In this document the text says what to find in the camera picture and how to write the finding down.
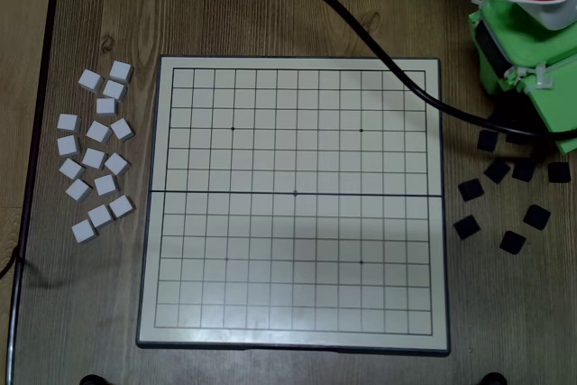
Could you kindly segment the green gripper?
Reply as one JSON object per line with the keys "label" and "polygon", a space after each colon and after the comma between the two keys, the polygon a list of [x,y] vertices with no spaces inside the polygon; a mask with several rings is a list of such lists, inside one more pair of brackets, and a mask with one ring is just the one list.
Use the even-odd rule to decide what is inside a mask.
{"label": "green gripper", "polygon": [[492,96],[576,94],[576,0],[472,0],[481,83]]}

